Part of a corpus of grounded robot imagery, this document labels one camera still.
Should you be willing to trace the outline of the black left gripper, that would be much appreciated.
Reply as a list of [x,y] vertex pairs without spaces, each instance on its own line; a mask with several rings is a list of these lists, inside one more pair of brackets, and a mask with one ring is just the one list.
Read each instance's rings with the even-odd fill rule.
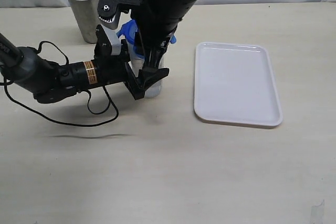
[[111,55],[111,46],[103,31],[103,25],[96,27],[97,43],[94,49],[94,65],[100,85],[124,83],[135,100],[143,99],[145,90],[169,75],[169,68],[144,67],[139,70],[138,79],[129,65],[130,55],[125,39],[121,41],[121,53]]

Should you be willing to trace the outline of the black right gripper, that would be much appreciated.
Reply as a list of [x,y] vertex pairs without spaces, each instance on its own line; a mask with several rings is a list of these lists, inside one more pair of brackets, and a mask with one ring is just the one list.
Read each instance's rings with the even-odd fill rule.
[[178,23],[197,0],[99,0],[98,15],[130,13],[138,27],[136,46],[144,51],[143,68],[161,68]]

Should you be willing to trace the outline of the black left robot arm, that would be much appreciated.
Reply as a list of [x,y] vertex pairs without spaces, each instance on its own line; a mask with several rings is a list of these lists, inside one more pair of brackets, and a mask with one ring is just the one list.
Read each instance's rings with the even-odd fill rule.
[[39,56],[40,48],[16,47],[1,36],[1,71],[4,77],[31,92],[41,104],[59,102],[77,93],[124,83],[136,100],[144,98],[152,85],[167,77],[168,68],[144,67],[135,76],[125,40],[102,25],[96,27],[98,41],[94,58],[60,65]]

